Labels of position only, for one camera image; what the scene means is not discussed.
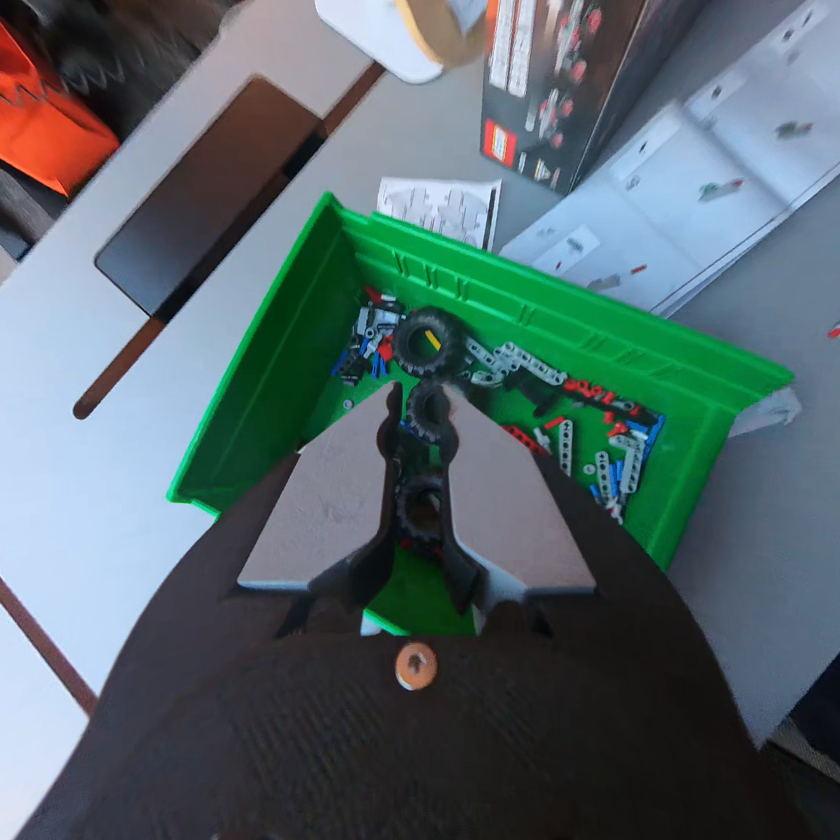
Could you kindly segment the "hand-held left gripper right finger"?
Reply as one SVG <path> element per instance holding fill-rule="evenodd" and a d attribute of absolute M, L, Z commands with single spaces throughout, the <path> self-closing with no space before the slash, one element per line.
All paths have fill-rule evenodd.
<path fill-rule="evenodd" d="M 543 476 L 544 459 L 452 385 L 438 394 L 440 528 L 455 609 L 480 636 L 500 606 L 543 621 L 556 607 L 590 606 L 595 577 Z"/>

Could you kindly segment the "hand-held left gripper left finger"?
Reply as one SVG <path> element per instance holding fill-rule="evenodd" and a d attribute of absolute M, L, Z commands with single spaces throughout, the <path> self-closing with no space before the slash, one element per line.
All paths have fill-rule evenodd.
<path fill-rule="evenodd" d="M 377 634 L 364 609 L 393 571 L 402 418 L 403 385 L 385 384 L 296 456 L 237 578 L 248 594 L 288 599 L 280 635 L 314 616 L 354 637 Z"/>

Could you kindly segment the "black lego tire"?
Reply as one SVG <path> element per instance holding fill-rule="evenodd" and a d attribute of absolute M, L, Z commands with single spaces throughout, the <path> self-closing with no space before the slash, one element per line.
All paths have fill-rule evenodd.
<path fill-rule="evenodd" d="M 456 375 L 466 366 L 465 328 L 441 308 L 417 309 L 394 330 L 393 356 L 417 379 Z"/>
<path fill-rule="evenodd" d="M 443 477 L 425 472 L 405 478 L 395 493 L 395 515 L 402 538 L 420 554 L 434 556 L 443 544 L 440 514 Z"/>
<path fill-rule="evenodd" d="M 448 429 L 449 402 L 439 380 L 417 383 L 410 391 L 402 425 L 425 445 L 439 445 Z"/>

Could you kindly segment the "pile of small lego pieces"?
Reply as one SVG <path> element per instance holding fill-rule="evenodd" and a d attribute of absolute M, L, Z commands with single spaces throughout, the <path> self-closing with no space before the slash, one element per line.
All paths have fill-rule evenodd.
<path fill-rule="evenodd" d="M 395 296 L 366 284 L 362 286 L 361 299 L 360 307 L 369 301 L 377 306 L 385 299 L 400 302 Z M 405 318 L 417 310 L 403 306 Z M 565 475 L 573 477 L 576 471 L 585 474 L 595 502 L 615 520 L 623 521 L 627 503 L 638 491 L 650 452 L 665 423 L 664 415 L 598 383 L 572 377 L 512 341 L 490 350 L 461 320 L 465 328 L 465 369 L 454 375 L 417 379 L 406 374 L 394 361 L 393 333 L 359 346 L 352 335 L 355 320 L 348 341 L 330 372 L 343 387 L 354 389 L 360 385 L 383 384 L 389 376 L 402 371 L 410 379 L 404 407 L 414 386 L 426 380 L 452 385 L 478 404 L 517 393 L 532 409 L 532 427 L 508 422 L 501 425 L 502 429 L 532 454 L 556 455 Z M 574 410 L 591 407 L 602 413 L 607 426 L 605 447 L 584 458 L 582 463 L 578 463 L 575 455 L 574 418 L 557 412 L 559 401 L 566 396 L 572 399 Z M 409 434 L 403 426 L 404 416 L 405 408 L 400 422 L 404 436 L 418 446 L 439 449 L 439 445 L 425 445 Z"/>

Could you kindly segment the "green plastic bin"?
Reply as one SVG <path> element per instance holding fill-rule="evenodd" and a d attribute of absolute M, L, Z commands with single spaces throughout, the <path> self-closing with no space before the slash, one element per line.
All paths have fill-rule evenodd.
<path fill-rule="evenodd" d="M 235 534 L 244 537 L 244 547 L 223 550 L 223 560 L 232 563 L 225 595 L 289 603 L 248 594 L 237 578 L 296 456 L 385 384 L 402 384 L 404 408 L 410 379 L 402 371 L 383 384 L 356 388 L 330 375 L 365 284 L 408 309 L 445 310 L 490 350 L 512 341 L 572 377 L 665 416 L 623 521 L 595 502 L 585 474 L 567 476 L 556 455 L 541 456 L 542 474 L 595 580 L 595 550 L 574 531 L 593 527 L 595 544 L 605 547 L 624 528 L 632 549 L 667 569 L 735 417 L 794 379 L 785 367 L 729 343 L 439 235 L 352 213 L 326 193 L 246 330 L 169 491 L 173 502 L 217 513 L 218 526 L 232 522 L 240 501 L 246 512 L 256 511 L 250 491 L 268 493 L 254 534 Z M 499 426 L 532 427 L 532 409 L 517 393 L 485 404 L 468 400 Z M 582 463 L 606 446 L 607 426 L 594 408 L 572 406 L 566 396 L 557 412 L 574 418 Z M 440 448 L 418 446 L 401 426 L 398 441 L 395 492 L 409 476 L 443 476 Z M 403 635 L 446 634 L 455 615 L 466 614 L 450 598 L 443 544 L 434 556 L 420 554 L 402 538 L 396 516 L 392 575 L 366 607 Z"/>

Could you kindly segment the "grey partly built lego assembly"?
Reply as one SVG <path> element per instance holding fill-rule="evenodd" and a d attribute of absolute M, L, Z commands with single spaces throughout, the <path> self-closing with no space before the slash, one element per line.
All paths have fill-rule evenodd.
<path fill-rule="evenodd" d="M 405 307 L 395 299 L 385 299 L 378 306 L 369 301 L 359 309 L 353 324 L 353 341 L 361 346 L 365 341 L 390 335 L 405 318 Z"/>

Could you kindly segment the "black lego set box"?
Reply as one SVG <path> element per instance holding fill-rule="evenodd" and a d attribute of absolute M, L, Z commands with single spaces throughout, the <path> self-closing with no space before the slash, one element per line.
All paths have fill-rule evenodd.
<path fill-rule="evenodd" d="M 481 153 L 567 196 L 707 1 L 493 1 Z"/>

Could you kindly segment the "clear plastic bag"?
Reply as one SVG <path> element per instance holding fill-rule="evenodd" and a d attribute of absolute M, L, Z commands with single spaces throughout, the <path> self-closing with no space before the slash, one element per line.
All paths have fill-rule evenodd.
<path fill-rule="evenodd" d="M 734 419 L 728 438 L 735 438 L 775 425 L 788 425 L 802 412 L 802 403 L 792 386 L 780 388 L 744 408 Z"/>

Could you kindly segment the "open white instruction booklet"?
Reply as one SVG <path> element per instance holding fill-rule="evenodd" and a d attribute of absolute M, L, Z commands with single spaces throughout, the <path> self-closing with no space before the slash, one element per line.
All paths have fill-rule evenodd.
<path fill-rule="evenodd" d="M 735 2 L 680 86 L 500 255 L 663 317 L 838 177 L 838 2 Z"/>

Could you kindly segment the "orange bag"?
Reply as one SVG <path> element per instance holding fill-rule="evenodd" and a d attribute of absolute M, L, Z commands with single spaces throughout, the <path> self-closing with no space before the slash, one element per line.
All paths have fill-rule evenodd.
<path fill-rule="evenodd" d="M 119 146 L 35 45 L 2 20 L 2 161 L 72 198 Z"/>

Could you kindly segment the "white rounded holder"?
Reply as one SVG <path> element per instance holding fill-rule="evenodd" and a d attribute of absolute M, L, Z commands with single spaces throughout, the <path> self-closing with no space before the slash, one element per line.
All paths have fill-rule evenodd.
<path fill-rule="evenodd" d="M 315 1 L 318 16 L 397 79 L 420 85 L 444 69 L 427 57 L 409 31 L 396 2 Z"/>

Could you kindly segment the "tan tape roll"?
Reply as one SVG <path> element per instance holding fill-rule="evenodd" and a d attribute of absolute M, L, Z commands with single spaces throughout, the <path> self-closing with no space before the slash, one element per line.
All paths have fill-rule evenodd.
<path fill-rule="evenodd" d="M 487 5 L 487 1 L 394 1 L 416 45 L 447 70 L 484 54 Z"/>

